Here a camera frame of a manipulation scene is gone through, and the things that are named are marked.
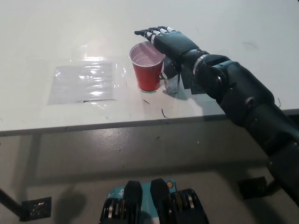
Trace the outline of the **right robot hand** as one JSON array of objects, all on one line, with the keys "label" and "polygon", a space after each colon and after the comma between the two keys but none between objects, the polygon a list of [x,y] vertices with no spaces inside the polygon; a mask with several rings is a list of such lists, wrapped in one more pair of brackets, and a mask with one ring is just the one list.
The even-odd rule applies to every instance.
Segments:
[{"label": "right robot hand", "polygon": [[160,53],[191,73],[194,73],[199,62],[209,55],[183,33],[170,27],[159,26],[142,29],[135,31],[134,34],[151,42]]}]

